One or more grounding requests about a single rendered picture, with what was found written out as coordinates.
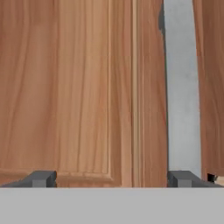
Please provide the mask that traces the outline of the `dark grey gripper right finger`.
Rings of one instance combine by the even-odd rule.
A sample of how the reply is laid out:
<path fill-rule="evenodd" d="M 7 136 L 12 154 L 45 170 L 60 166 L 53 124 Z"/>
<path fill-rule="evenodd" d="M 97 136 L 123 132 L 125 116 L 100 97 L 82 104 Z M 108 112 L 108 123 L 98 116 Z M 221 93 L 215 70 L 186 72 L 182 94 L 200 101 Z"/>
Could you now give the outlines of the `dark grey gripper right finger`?
<path fill-rule="evenodd" d="M 213 182 L 205 181 L 194 175 L 191 171 L 169 171 L 167 173 L 167 183 L 169 187 L 212 187 L 223 188 Z"/>

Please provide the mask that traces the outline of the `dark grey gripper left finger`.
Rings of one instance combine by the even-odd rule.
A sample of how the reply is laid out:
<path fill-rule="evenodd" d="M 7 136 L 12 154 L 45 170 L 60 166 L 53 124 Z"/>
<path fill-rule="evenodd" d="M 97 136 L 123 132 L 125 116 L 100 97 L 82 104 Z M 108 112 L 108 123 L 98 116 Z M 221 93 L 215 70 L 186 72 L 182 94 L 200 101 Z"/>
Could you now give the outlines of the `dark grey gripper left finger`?
<path fill-rule="evenodd" d="M 56 171 L 33 171 L 25 178 L 4 184 L 2 187 L 56 187 L 56 179 Z"/>

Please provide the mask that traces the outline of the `wooden cabinet side panel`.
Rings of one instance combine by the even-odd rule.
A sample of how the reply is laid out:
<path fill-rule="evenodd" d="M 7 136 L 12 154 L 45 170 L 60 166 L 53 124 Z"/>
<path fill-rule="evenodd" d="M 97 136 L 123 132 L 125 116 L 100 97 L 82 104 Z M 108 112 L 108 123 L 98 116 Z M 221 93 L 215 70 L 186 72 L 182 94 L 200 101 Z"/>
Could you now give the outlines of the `wooden cabinet side panel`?
<path fill-rule="evenodd" d="M 132 2 L 133 186 L 167 185 L 164 0 Z"/>

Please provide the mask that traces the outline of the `wooden cabinet door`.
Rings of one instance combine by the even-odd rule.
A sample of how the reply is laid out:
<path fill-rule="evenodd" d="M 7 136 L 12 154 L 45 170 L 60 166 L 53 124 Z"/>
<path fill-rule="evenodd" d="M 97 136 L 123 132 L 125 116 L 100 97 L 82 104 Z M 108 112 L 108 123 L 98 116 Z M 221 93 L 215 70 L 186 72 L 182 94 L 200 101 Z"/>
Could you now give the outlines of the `wooden cabinet door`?
<path fill-rule="evenodd" d="M 130 187 L 132 0 L 0 0 L 0 185 Z"/>

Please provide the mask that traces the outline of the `wooden cabinet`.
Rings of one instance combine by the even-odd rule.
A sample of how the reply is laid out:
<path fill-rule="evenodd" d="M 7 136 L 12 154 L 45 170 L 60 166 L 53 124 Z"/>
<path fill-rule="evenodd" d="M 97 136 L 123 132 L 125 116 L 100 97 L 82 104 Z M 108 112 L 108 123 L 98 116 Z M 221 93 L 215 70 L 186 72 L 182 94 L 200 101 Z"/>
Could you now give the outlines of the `wooden cabinet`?
<path fill-rule="evenodd" d="M 224 0 L 192 0 L 199 72 L 202 178 L 224 176 Z"/>

